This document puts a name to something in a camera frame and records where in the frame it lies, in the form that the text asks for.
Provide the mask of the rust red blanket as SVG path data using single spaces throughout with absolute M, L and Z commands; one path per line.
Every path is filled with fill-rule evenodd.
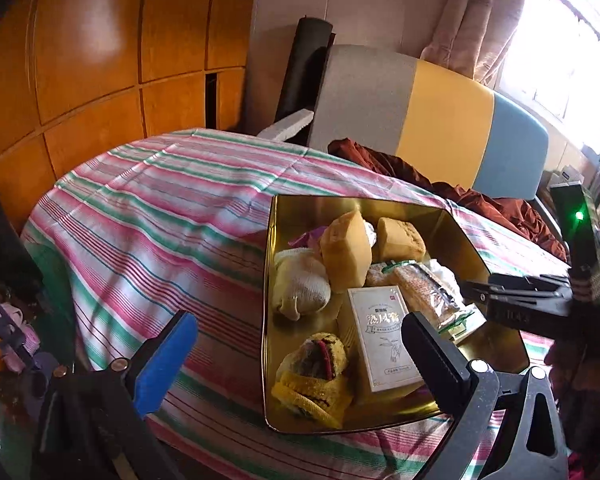
M 568 261 L 565 246 L 526 200 L 491 198 L 472 188 L 453 186 L 443 181 L 431 182 L 402 158 L 375 151 L 349 138 L 333 140 L 328 144 L 327 151 L 331 155 L 354 162 L 376 174 L 416 185 L 445 200 L 450 200 L 530 240 L 563 262 Z

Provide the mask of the wooden wardrobe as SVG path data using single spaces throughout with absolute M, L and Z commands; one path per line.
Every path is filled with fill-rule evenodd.
M 0 18 L 0 202 L 21 229 L 119 145 L 242 125 L 253 0 L 12 0 Z

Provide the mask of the striped bed sheet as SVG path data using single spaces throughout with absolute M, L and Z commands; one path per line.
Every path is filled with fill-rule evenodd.
M 193 312 L 198 340 L 155 434 L 234 479 L 409 479 L 440 442 L 443 416 L 332 437 L 265 425 L 260 374 L 266 228 L 277 194 L 442 207 L 414 185 L 309 148 L 195 129 L 125 144 L 63 176 L 23 240 L 76 314 L 102 368 Z

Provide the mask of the black rolled mat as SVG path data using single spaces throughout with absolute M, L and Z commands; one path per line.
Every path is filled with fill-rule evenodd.
M 276 108 L 275 120 L 298 110 L 314 110 L 327 51 L 334 42 L 332 24 L 305 16 L 298 21 Z

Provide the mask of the yellow sponge block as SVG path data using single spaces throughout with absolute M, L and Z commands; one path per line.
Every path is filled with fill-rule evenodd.
M 365 284 L 372 264 L 372 248 L 358 210 L 342 214 L 323 232 L 320 252 L 333 292 Z
M 427 248 L 411 222 L 382 217 L 377 225 L 378 258 L 380 261 L 422 261 Z

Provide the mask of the yellow sponge block front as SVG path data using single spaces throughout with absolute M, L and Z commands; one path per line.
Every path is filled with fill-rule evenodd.
M 320 252 L 333 292 L 365 284 L 372 264 L 372 248 L 358 210 L 342 214 L 323 232 Z

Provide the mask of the cracker pack green ends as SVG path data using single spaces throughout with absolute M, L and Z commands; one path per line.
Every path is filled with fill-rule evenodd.
M 367 271 L 365 285 L 367 287 L 404 285 L 406 281 L 399 270 L 407 268 L 412 263 L 415 263 L 415 260 L 373 263 Z

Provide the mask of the pink checked curtain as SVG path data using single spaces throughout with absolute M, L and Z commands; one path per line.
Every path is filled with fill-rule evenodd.
M 446 0 L 420 58 L 492 84 L 513 41 L 524 0 Z

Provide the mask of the purple cartoon snack packet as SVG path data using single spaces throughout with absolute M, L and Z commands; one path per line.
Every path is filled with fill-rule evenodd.
M 291 240 L 288 243 L 288 246 L 290 248 L 310 248 L 318 252 L 320 250 L 320 240 L 325 231 L 326 226 L 320 226 L 311 231 L 306 231 L 299 237 Z

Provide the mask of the cream sock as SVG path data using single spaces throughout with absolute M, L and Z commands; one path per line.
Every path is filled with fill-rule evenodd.
M 274 257 L 273 309 L 297 322 L 326 307 L 332 296 L 326 268 L 311 248 L 292 248 Z

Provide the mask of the gold metal tin box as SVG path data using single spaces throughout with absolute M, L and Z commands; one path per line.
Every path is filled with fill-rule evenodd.
M 263 271 L 261 330 L 261 384 L 266 424 L 279 434 L 294 436 L 331 436 L 347 432 L 379 430 L 418 422 L 439 413 L 429 391 L 422 387 L 405 398 L 386 403 L 353 403 L 346 411 L 343 427 L 328 429 L 317 422 L 296 416 L 272 396 L 276 370 L 283 358 L 317 332 L 338 333 L 336 318 L 339 296 L 329 305 L 298 322 L 286 321 L 274 312 L 274 256 L 301 234 L 328 226 L 340 214 L 357 209 L 363 218 L 376 223 L 381 217 L 412 222 L 422 234 L 429 255 L 450 268 L 461 281 L 486 282 L 490 275 L 486 259 L 478 252 L 478 243 L 468 236 L 449 211 L 433 206 L 374 200 L 368 197 L 319 195 L 277 195 L 272 198 L 268 217 L 268 236 Z

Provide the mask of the yellow dark knitted sock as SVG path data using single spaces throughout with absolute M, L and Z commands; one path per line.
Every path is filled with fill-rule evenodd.
M 271 394 L 288 411 L 323 428 L 341 429 L 353 394 L 344 374 L 347 350 L 333 333 L 315 333 L 283 358 Z

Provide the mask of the grey yellow blue headboard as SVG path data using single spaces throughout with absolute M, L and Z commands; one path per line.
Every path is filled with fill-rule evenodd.
M 344 138 L 396 155 L 432 182 L 522 200 L 535 196 L 548 151 L 545 127 L 498 92 L 353 44 L 328 52 L 308 144 L 325 151 Z

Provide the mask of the beige tea box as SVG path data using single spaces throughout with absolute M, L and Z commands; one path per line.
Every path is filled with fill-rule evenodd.
M 396 286 L 350 288 L 353 347 L 363 365 L 362 396 L 407 396 L 424 384 L 402 340 L 408 310 Z

